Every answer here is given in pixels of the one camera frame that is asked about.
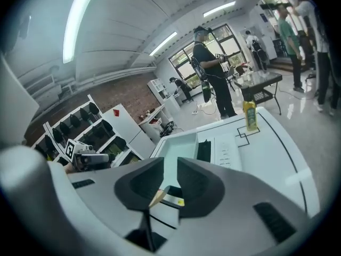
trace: juice bottle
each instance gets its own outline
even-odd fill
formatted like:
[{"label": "juice bottle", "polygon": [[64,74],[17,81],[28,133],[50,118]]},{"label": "juice bottle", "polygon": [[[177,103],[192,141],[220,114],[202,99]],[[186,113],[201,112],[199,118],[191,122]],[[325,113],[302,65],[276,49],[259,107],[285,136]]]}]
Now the juice bottle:
[{"label": "juice bottle", "polygon": [[257,129],[256,104],[253,102],[250,93],[246,93],[243,101],[243,110],[245,113],[246,128],[248,131]]}]

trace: shiny floor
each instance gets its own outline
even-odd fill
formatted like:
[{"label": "shiny floor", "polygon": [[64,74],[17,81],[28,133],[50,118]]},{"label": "shiny floor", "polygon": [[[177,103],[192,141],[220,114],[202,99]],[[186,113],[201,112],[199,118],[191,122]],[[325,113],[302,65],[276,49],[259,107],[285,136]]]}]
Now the shiny floor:
[{"label": "shiny floor", "polygon": [[[309,72],[302,73],[301,76],[303,89],[306,93],[293,91],[291,73],[282,70],[275,72],[283,75],[283,80],[279,82],[277,91],[282,115],[279,115],[279,109],[274,99],[261,103],[259,106],[265,107],[295,141],[312,171],[321,208],[324,209],[341,180],[341,101],[334,117],[328,114],[329,102],[327,101],[324,111],[319,113],[314,105],[316,80],[309,79],[305,82],[305,77]],[[233,92],[230,89],[230,93],[234,109],[237,114],[243,114],[241,92],[235,85],[233,87],[236,91]],[[275,86],[268,86],[267,89],[274,92]],[[198,110],[198,113],[193,115],[192,112],[195,110]],[[190,130],[220,120],[215,100],[204,103],[202,94],[200,94],[194,98],[194,102],[184,103],[181,106],[181,112],[174,115],[174,121],[177,123],[176,128],[178,128],[175,132]]]}]

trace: brick wall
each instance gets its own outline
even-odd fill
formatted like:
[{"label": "brick wall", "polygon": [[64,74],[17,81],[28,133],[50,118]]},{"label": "brick wall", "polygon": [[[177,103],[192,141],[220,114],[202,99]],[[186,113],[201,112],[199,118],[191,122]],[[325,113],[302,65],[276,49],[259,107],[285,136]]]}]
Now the brick wall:
[{"label": "brick wall", "polygon": [[28,127],[25,134],[27,145],[33,145],[43,135],[44,129],[42,125],[45,122],[49,122],[51,126],[54,125],[63,116],[89,101],[88,94],[91,95],[103,113],[122,103],[131,117],[139,123],[138,116],[140,114],[160,106],[160,103],[147,86],[147,83],[155,78],[156,76],[153,73],[134,75],[100,84],[74,95]]}]

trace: ceiling beam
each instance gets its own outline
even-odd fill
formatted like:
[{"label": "ceiling beam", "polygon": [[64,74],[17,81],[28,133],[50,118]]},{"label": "ceiling beam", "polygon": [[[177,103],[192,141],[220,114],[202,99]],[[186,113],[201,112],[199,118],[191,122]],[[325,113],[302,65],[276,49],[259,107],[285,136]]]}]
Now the ceiling beam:
[{"label": "ceiling beam", "polygon": [[[229,20],[233,17],[243,15],[243,14],[245,14],[245,10],[243,8],[241,8],[237,11],[234,11],[234,12],[226,13],[226,14],[224,14],[218,18],[215,18],[215,19],[211,20],[210,22],[206,23],[205,27],[211,27],[214,29],[215,27],[218,27],[222,23],[227,22],[227,20]],[[189,33],[188,35],[184,36],[181,39],[181,41],[178,41],[175,45],[172,45],[172,47],[170,47],[167,50],[167,52],[163,53],[158,58],[156,58],[155,63],[158,64],[166,56],[173,55],[175,52],[179,51],[180,48],[186,46],[187,44],[189,44],[192,41],[193,41],[193,34]]]},{"label": "ceiling beam", "polygon": [[[196,1],[193,1],[191,4],[187,5],[185,8],[174,13],[169,19],[167,19],[165,22],[160,24],[158,28],[155,29],[153,33],[147,37],[147,39],[143,42],[143,44],[137,49],[137,52],[143,52],[144,49],[147,48],[157,36],[159,36],[166,28],[168,28],[174,22],[179,20],[181,17],[191,12],[192,10],[196,9],[197,7],[205,5],[206,3],[209,3],[211,1],[213,0],[196,0]],[[126,65],[126,68],[130,68],[134,64],[134,62],[138,59],[138,57],[139,57],[139,54],[133,54]]]}]

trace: ceiling light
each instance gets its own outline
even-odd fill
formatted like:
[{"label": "ceiling light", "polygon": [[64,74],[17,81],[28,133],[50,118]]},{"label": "ceiling light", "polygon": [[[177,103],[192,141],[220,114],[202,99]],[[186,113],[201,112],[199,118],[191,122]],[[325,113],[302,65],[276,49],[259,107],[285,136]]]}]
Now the ceiling light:
[{"label": "ceiling light", "polygon": [[163,47],[176,34],[177,34],[176,32],[173,32],[167,39],[165,39],[161,44],[159,44],[158,47],[156,49],[154,49],[152,53],[149,54],[149,56],[153,56],[161,47]]},{"label": "ceiling light", "polygon": [[224,9],[224,8],[226,8],[226,7],[233,6],[235,3],[236,3],[236,2],[233,1],[233,2],[231,2],[231,3],[227,3],[227,4],[225,4],[225,5],[216,7],[216,8],[213,9],[213,10],[210,10],[210,11],[208,11],[208,12],[205,12],[205,13],[204,13],[204,17],[209,16],[210,14],[215,13],[216,11],[222,10],[222,9]]},{"label": "ceiling light", "polygon": [[63,63],[74,59],[79,26],[89,2],[90,0],[74,0],[72,3],[64,34]]}]

